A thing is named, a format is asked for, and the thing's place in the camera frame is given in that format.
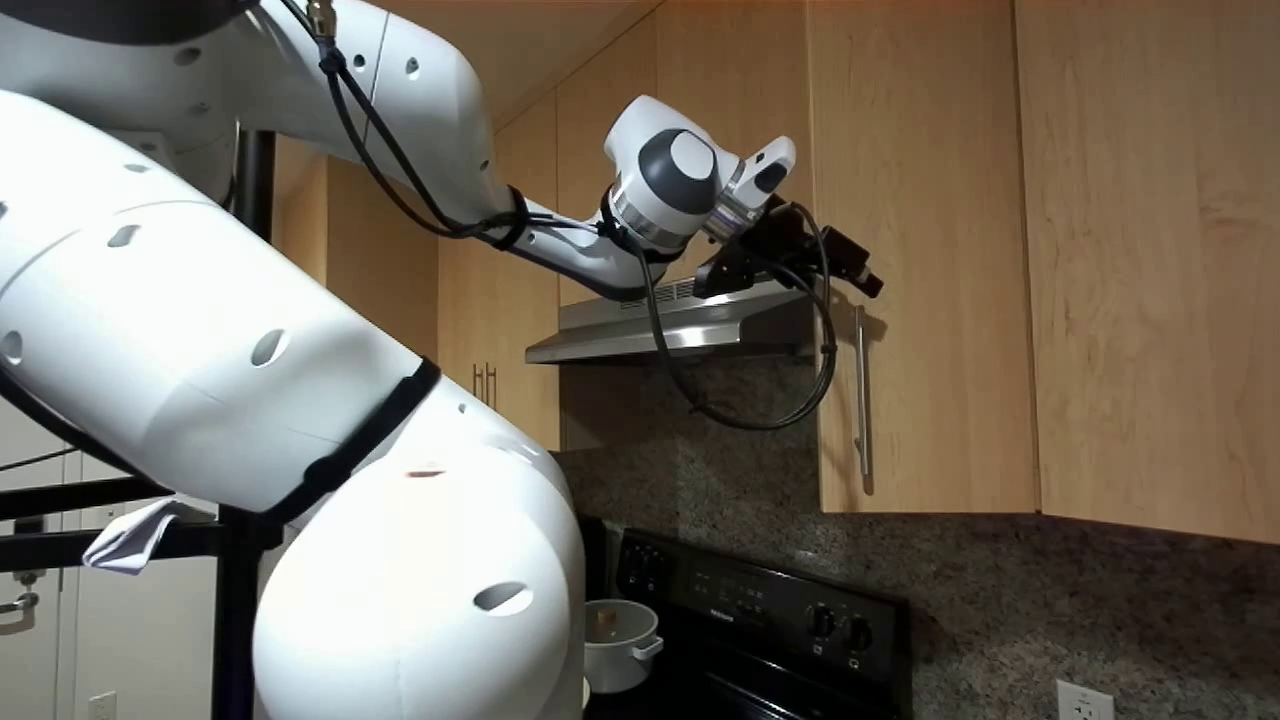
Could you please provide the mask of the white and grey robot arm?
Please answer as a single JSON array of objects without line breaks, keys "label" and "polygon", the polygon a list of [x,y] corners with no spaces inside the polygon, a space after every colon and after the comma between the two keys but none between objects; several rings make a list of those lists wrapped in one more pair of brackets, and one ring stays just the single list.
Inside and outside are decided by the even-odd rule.
[{"label": "white and grey robot arm", "polygon": [[556,459],[225,210],[246,128],[614,302],[747,233],[797,149],[738,156],[641,96],[571,219],[495,182],[474,63],[372,0],[0,0],[3,376],[169,491],[291,525],[252,631],[270,720],[579,720]]}]

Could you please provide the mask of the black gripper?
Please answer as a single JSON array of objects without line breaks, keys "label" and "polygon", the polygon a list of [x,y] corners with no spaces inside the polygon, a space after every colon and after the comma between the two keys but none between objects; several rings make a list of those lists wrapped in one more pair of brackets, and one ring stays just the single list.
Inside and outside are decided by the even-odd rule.
[{"label": "black gripper", "polygon": [[761,280],[813,287],[822,272],[813,215],[802,205],[773,205],[747,233],[724,242],[691,280],[696,297],[724,297]]}]

